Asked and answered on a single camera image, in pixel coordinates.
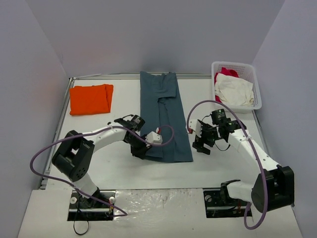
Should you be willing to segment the blue-grey t-shirt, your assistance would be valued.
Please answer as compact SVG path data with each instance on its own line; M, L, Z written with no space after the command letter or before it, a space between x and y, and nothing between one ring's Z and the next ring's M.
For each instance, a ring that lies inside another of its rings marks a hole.
M170 125L174 130L174 139L166 146L151 148L146 153L146 160L161 163L193 161L175 73L152 75L140 72L140 110L141 118L145 121L141 134L148 134L159 127L163 142L166 143L172 131L162 126Z

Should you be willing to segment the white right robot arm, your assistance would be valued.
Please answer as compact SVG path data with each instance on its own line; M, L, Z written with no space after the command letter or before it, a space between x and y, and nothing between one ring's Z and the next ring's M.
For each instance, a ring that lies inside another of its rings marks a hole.
M253 169L256 178L251 183L239 179L220 185L220 200L226 205L236 200L249 202L259 212L289 206L295 200L294 172L272 159L251 137L246 126L226 116L223 109L211 113L212 123L199 119L189 121L189 130L194 133L193 148L199 153L210 154L216 141L224 140Z

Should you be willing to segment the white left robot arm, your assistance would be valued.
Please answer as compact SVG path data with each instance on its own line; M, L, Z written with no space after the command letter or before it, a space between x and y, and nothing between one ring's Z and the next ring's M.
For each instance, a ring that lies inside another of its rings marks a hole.
M88 169L93 154L98 150L115 142L123 141L130 145L131 154L140 159L145 158L150 145L137 139L130 132L111 128L112 126L122 126L134 133L141 131L145 121L138 115L132 119L115 119L108 123L109 130L98 135L79 137L62 142L52 158L52 164L63 173L77 189L84 192L82 202L88 207L95 207L100 201L99 188L91 180Z

